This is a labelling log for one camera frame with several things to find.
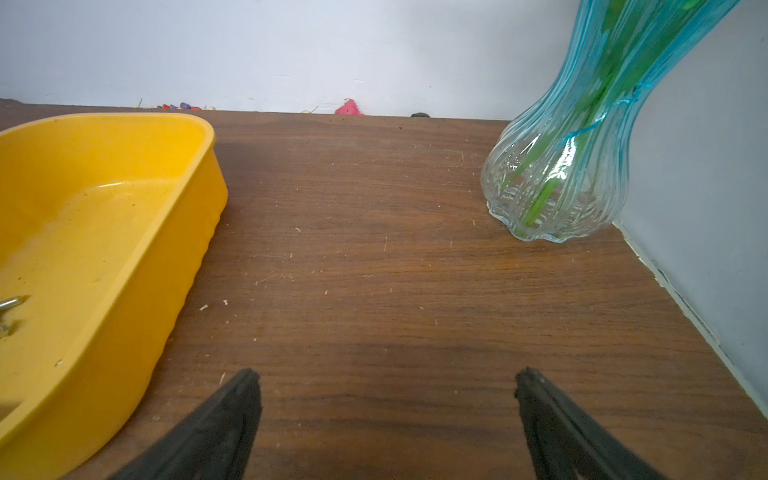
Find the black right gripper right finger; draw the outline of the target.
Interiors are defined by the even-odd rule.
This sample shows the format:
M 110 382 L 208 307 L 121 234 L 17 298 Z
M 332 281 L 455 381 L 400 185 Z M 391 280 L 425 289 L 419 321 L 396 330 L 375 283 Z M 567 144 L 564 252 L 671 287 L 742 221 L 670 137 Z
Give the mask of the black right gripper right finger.
M 543 374 L 516 375 L 515 398 L 538 479 L 662 479 Z

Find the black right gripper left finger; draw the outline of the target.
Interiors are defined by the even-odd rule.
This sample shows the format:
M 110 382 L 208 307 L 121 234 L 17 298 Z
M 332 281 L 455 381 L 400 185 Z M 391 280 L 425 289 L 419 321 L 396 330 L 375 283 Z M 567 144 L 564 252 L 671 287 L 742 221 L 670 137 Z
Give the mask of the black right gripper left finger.
M 259 375 L 239 371 L 113 479 L 241 479 L 262 413 Z

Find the yellow plastic storage box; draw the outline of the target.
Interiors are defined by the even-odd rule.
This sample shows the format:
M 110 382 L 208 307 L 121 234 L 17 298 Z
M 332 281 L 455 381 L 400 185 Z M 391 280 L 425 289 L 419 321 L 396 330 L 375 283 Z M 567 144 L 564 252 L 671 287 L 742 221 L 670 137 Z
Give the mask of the yellow plastic storage box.
M 1 134 L 1 475 L 56 479 L 144 396 L 227 202 L 205 120 L 72 114 Z

